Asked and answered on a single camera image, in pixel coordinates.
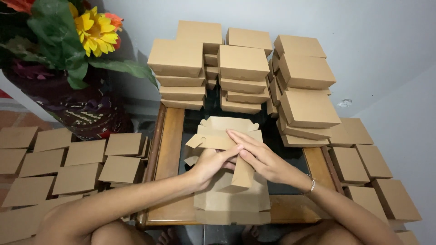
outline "person's left hand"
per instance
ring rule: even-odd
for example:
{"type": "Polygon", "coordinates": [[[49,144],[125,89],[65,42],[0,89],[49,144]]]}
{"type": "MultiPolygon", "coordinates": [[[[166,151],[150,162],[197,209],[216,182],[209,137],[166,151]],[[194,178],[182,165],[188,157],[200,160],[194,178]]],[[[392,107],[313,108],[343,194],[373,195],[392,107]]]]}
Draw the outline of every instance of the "person's left hand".
{"type": "Polygon", "coordinates": [[[215,149],[205,148],[194,167],[187,172],[198,184],[198,190],[205,189],[212,177],[221,169],[235,170],[236,155],[244,149],[243,145],[236,145],[228,150],[217,152],[215,149]]]}

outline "hand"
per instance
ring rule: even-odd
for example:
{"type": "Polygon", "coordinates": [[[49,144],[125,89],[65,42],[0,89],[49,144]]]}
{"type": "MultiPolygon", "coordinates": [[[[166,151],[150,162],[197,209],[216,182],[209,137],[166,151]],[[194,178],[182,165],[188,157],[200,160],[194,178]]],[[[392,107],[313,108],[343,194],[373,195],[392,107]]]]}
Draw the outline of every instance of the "hand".
{"type": "Polygon", "coordinates": [[[225,151],[205,148],[194,167],[187,172],[198,185],[198,191],[205,189],[212,177],[221,169],[235,170],[236,155],[243,149],[243,145],[236,145],[225,151]]]}
{"type": "Polygon", "coordinates": [[[235,143],[244,146],[239,152],[241,158],[265,179],[294,186],[303,192],[310,191],[311,178],[277,156],[267,145],[235,130],[227,129],[226,132],[235,143]]]}

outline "person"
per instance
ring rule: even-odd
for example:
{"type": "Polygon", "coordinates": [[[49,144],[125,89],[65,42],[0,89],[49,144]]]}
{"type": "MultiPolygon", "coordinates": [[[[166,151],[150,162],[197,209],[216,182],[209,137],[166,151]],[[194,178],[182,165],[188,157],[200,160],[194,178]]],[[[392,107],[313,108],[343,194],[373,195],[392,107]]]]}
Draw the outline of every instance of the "person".
{"type": "MultiPolygon", "coordinates": [[[[194,167],[185,174],[167,179],[104,191],[55,207],[41,222],[34,244],[62,245],[154,245],[145,232],[124,224],[119,218],[205,189],[221,168],[234,169],[238,154],[271,182],[294,186],[326,211],[333,222],[321,224],[285,235],[281,245],[396,245],[398,236],[382,220],[345,196],[315,183],[285,162],[267,145],[246,134],[226,130],[237,145],[217,152],[204,149],[194,167]]],[[[246,245],[259,244],[256,227],[243,232],[246,245]]],[[[177,245],[174,230],[162,233],[158,244],[177,245]]]]}

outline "foot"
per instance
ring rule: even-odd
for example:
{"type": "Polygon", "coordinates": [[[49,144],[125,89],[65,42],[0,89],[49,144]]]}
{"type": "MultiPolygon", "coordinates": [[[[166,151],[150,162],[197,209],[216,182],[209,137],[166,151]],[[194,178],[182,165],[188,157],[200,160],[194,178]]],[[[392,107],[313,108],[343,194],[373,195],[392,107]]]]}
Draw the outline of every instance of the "foot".
{"type": "Polygon", "coordinates": [[[259,231],[256,225],[247,225],[242,231],[242,241],[244,245],[260,245],[257,241],[259,237],[259,231]]]}
{"type": "Polygon", "coordinates": [[[156,245],[180,245],[179,237],[173,228],[169,228],[167,232],[162,232],[156,245]]]}

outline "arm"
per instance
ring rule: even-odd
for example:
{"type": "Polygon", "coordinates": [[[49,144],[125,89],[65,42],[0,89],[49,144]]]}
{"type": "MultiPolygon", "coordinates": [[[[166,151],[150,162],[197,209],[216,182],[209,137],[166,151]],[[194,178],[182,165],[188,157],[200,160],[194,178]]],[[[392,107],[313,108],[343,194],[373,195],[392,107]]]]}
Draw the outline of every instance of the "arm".
{"type": "Polygon", "coordinates": [[[235,168],[228,159],[241,149],[241,145],[219,153],[205,149],[185,174],[104,191],[55,207],[40,224],[35,244],[79,243],[99,227],[122,216],[205,189],[219,169],[235,168]]]}
{"type": "MultiPolygon", "coordinates": [[[[267,180],[294,186],[303,193],[310,191],[311,178],[285,162],[267,145],[234,130],[227,130],[227,133],[237,144],[244,146],[239,155],[267,180]]],[[[366,245],[401,244],[398,236],[382,220],[352,200],[319,183],[308,198],[366,245]]]]}

